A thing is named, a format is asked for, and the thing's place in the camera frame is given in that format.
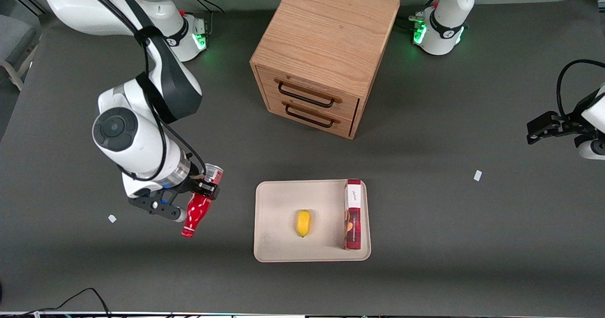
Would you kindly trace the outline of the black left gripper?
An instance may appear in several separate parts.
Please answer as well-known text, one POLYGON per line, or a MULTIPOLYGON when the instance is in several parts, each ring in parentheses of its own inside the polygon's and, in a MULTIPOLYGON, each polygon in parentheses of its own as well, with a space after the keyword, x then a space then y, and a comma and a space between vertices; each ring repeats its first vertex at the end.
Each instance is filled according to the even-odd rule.
POLYGON ((568 135, 579 135, 575 140, 604 139, 604 133, 596 126, 590 124, 581 115, 590 106, 595 105, 604 97, 604 92, 595 90, 582 98, 573 111, 566 113, 562 107, 562 97, 559 96, 559 112, 562 118, 562 127, 557 112, 547 111, 527 123, 527 143, 533 145, 545 138, 558 138, 568 135))

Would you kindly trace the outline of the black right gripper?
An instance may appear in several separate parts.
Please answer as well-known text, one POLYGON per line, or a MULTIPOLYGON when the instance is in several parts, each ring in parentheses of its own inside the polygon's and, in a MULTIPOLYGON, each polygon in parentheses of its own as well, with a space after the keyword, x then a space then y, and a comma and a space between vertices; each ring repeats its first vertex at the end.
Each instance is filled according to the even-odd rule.
POLYGON ((203 180, 201 174, 186 176, 179 184, 176 184, 176 182, 173 181, 168 182, 167 180, 163 180, 162 183, 158 184, 162 187, 157 192, 158 206, 172 206, 172 203, 178 194, 192 193, 195 195, 202 195, 209 200, 216 200, 220 193, 218 184, 203 180))

